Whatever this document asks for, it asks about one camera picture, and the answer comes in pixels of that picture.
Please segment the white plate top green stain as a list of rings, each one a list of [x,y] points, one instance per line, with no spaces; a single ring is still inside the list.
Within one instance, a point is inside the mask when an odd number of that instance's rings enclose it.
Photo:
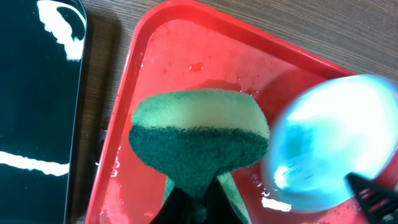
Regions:
[[[397,85],[379,75],[325,81],[271,129],[262,179],[277,208],[312,213],[353,196],[346,176],[376,178],[397,149]]]

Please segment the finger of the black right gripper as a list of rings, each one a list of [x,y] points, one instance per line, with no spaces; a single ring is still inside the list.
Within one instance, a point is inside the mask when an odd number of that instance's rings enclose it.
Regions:
[[[349,173],[346,180],[370,224],[397,224],[397,192]]]

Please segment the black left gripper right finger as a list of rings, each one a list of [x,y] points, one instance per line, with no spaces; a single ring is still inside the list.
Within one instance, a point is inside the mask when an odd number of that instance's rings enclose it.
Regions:
[[[243,224],[216,177],[208,186],[204,199],[207,224]]]

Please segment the green yellow sponge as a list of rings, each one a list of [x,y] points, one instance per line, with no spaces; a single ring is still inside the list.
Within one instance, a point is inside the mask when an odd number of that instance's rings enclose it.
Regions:
[[[132,150],[167,178],[164,203],[174,187],[181,189],[195,200],[197,223],[206,223],[204,197],[216,177],[237,215],[249,222],[231,173],[260,161],[270,136],[250,95],[217,89],[161,93],[141,101],[131,123]]]

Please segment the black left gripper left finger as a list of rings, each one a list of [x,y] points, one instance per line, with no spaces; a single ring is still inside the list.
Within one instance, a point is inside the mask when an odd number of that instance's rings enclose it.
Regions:
[[[174,187],[150,224],[197,224],[194,201],[189,194]]]

